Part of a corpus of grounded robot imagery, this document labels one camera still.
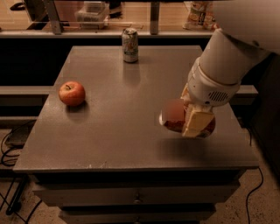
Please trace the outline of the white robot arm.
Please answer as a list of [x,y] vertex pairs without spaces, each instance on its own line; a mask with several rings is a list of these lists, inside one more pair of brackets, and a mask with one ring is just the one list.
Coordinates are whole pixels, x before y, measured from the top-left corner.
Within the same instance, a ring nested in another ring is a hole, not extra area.
[[213,108],[230,101],[251,68],[280,53],[280,0],[215,1],[213,15],[220,27],[195,60],[181,95],[183,137],[211,135]]

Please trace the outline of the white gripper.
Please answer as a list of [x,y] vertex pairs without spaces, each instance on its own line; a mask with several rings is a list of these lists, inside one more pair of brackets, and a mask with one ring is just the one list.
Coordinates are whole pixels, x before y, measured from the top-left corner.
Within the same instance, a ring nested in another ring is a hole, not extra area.
[[212,107],[227,104],[239,87],[239,83],[220,84],[209,78],[200,66],[200,58],[197,58],[180,96],[186,106],[184,107],[185,123],[182,136],[187,138],[209,137],[215,128],[215,115]]

